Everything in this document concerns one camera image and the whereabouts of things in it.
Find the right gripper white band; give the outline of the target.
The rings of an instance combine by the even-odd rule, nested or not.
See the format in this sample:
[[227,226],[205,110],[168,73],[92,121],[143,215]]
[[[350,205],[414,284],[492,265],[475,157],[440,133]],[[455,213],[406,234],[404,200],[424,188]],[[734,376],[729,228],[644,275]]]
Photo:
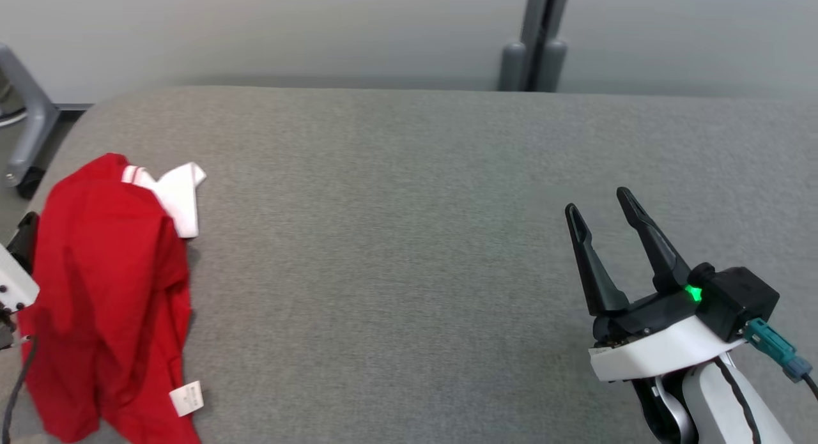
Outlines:
[[616,194],[626,221],[642,241],[654,272],[652,284],[660,295],[646,296],[629,307],[625,293],[617,289],[593,248],[591,231],[580,211],[573,203],[565,206],[588,312],[595,317],[611,316],[597,318],[595,331],[602,340],[588,349],[598,380],[651,379],[707,362],[742,345],[741,337],[724,341],[698,318],[702,291],[687,286],[690,267],[631,190],[620,186]]

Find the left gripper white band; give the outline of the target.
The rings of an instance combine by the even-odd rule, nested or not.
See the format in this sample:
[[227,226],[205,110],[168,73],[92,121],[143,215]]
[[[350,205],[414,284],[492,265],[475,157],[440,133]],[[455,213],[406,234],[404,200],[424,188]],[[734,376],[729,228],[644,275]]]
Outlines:
[[27,212],[17,224],[8,245],[1,248],[1,349],[9,349],[28,337],[18,336],[13,315],[35,303],[39,286],[33,280],[39,216]]

